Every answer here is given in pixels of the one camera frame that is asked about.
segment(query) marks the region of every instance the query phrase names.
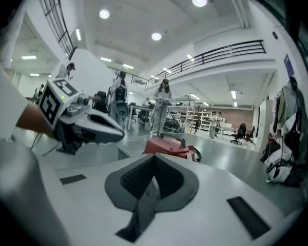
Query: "gray floor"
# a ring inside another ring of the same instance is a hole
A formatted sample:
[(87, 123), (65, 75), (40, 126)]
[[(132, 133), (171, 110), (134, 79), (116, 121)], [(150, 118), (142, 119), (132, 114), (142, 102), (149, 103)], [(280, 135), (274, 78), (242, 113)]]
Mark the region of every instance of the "gray floor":
[[(34, 132), (18, 128), (14, 135), (29, 147), (32, 146), (36, 136)], [(259, 153), (195, 135), (183, 134), (183, 137), (187, 144), (194, 145), (202, 153), (202, 164), (234, 174), (270, 199), (285, 216), (303, 206), (302, 191), (299, 188), (265, 182), (264, 164), (259, 161)], [(144, 131), (138, 123), (132, 123), (131, 130), (126, 131), (125, 138), (119, 143), (106, 146), (84, 145), (75, 156), (63, 154), (54, 149), (46, 157), (57, 171), (100, 165), (118, 160), (119, 149), (130, 156), (141, 154), (148, 138), (148, 131)], [(55, 140), (42, 136), (33, 151), (36, 155), (43, 155), (56, 145)]]

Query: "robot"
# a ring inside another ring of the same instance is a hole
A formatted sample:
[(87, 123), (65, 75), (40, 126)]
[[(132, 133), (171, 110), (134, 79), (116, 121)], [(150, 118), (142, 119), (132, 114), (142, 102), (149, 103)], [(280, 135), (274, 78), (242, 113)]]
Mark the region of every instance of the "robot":
[[(47, 82), (40, 108), (64, 152), (124, 136), (64, 79)], [(192, 160), (142, 154), (55, 171), (46, 157), (7, 139), (0, 139), (0, 202), (32, 240), (50, 246), (264, 244), (294, 220), (281, 228), (283, 215), (259, 192)]]

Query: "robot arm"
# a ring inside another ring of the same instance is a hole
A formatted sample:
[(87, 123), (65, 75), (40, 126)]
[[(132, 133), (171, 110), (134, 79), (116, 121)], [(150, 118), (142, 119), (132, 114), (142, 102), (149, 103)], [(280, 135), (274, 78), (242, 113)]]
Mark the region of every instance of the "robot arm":
[(39, 107), (63, 152), (75, 154), (82, 143), (118, 142), (124, 131), (107, 114), (92, 109), (89, 97), (77, 91), (65, 78), (48, 80)]

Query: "ceiling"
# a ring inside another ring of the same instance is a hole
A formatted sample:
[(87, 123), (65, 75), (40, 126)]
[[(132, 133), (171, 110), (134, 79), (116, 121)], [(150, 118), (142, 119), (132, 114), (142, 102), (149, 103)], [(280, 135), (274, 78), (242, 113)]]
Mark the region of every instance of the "ceiling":
[[(22, 56), (36, 55), (36, 59), (23, 60)], [(15, 43), (11, 68), (21, 74), (51, 74), (58, 60), (44, 46), (33, 24), (25, 15)]]
[[(130, 73), (150, 70), (179, 48), (239, 23), (230, 0), (208, 0), (196, 7), (191, 0), (84, 0), (86, 30), (92, 36), (93, 54), (113, 59), (108, 66)], [(99, 18), (107, 9), (108, 19)], [(154, 41), (154, 32), (162, 39)]]
[[(225, 72), (216, 75), (204, 76), (170, 85), (172, 97), (197, 95), (200, 100), (215, 106), (255, 105), (261, 94), (266, 90), (274, 70), (243, 70)], [(236, 91), (237, 98), (233, 100), (230, 91)]]

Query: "recessed ceiling light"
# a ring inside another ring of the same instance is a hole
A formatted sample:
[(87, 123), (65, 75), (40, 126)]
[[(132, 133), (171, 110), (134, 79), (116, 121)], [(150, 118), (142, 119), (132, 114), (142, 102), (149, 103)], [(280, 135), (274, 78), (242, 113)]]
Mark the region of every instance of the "recessed ceiling light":
[(23, 60), (36, 59), (36, 55), (25, 55), (22, 56)]
[(102, 11), (99, 12), (99, 17), (101, 19), (108, 19), (109, 17), (109, 11), (106, 9), (103, 9)]
[(80, 35), (80, 30), (76, 29), (76, 37), (78, 38), (79, 41), (81, 41), (81, 35)]
[(129, 68), (130, 68), (130, 69), (133, 69), (132, 66), (129, 66), (129, 65), (127, 65), (127, 64), (123, 64), (122, 66), (123, 66), (124, 68), (127, 68), (127, 69), (129, 69)]
[(162, 38), (162, 35), (160, 33), (154, 33), (152, 35), (152, 39), (155, 41), (159, 41)]
[(196, 95), (194, 95), (194, 94), (189, 94), (189, 95), (192, 96), (193, 98), (197, 99), (197, 100), (200, 99), (198, 96), (196, 96)]
[(236, 99), (236, 91), (231, 91), (233, 99)]
[(191, 0), (191, 1), (197, 7), (202, 7), (207, 4), (207, 0)]
[(109, 59), (109, 58), (105, 58), (105, 57), (101, 57), (101, 58), (100, 58), (100, 60), (102, 60), (102, 61), (106, 61), (106, 62), (112, 62), (112, 60), (111, 60), (111, 59)]

